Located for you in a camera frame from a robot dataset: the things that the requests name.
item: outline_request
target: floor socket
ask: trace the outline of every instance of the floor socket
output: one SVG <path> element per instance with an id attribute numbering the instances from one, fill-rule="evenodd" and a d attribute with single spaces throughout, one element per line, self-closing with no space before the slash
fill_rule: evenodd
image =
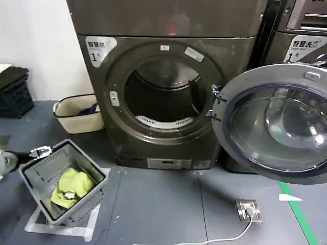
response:
<path id="1" fill-rule="evenodd" d="M 253 210 L 253 222 L 262 223 L 262 214 L 256 200 L 236 200 L 236 207 L 239 212 L 239 217 L 242 222 L 250 222 L 250 218 L 246 216 L 245 209 Z"/>

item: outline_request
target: door glass window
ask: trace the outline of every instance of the door glass window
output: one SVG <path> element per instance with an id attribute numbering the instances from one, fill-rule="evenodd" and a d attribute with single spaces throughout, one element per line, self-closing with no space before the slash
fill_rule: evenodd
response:
<path id="1" fill-rule="evenodd" d="M 327 159 L 327 100 L 299 88 L 265 88 L 242 97 L 227 125 L 230 140 L 254 163 L 285 172 Z"/>
<path id="2" fill-rule="evenodd" d="M 143 63 L 129 76 L 125 101 L 133 116 L 149 127 L 180 128 L 203 111 L 207 85 L 180 60 L 156 58 Z"/>

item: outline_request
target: woven basket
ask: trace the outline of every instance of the woven basket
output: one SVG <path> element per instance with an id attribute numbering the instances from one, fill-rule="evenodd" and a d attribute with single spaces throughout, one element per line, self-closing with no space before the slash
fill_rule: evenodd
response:
<path id="1" fill-rule="evenodd" d="M 53 105 L 53 113 L 63 128 L 70 134 L 80 134 L 104 128 L 100 112 L 90 115 L 77 115 L 81 110 L 91 107 L 97 102 L 94 94 L 71 96 Z"/>

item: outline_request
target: white power cable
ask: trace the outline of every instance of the white power cable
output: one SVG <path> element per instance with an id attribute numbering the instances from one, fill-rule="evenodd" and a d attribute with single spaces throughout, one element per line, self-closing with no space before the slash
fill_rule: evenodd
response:
<path id="1" fill-rule="evenodd" d="M 239 238 L 241 238 L 246 232 L 247 230 L 250 228 L 250 226 L 252 225 L 253 222 L 253 218 L 251 214 L 248 214 L 248 209 L 245 210 L 246 216 L 248 216 L 250 218 L 250 223 L 245 227 L 244 231 L 238 235 L 237 237 L 234 238 L 226 238 L 226 239 L 213 239 L 213 240 L 209 240 L 209 241 L 205 241 L 205 242 L 201 242 L 201 243 L 178 243 L 178 244 L 174 244 L 174 245 L 205 245 L 207 243 L 210 242 L 218 242 L 218 241 L 235 241 Z"/>

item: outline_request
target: green floor stripe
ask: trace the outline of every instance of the green floor stripe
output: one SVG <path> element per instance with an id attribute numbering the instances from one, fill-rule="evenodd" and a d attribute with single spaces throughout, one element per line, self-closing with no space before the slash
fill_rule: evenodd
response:
<path id="1" fill-rule="evenodd" d="M 279 185 L 281 186 L 284 194 L 293 195 L 291 188 L 287 183 L 279 182 Z M 319 245 L 318 240 L 316 239 L 298 202 L 297 201 L 289 201 L 288 203 L 290 204 L 290 206 L 293 210 L 293 213 L 295 214 L 295 217 L 296 217 L 298 223 L 300 224 L 301 229 L 303 230 L 303 233 L 305 234 L 305 236 L 308 240 L 309 245 Z"/>

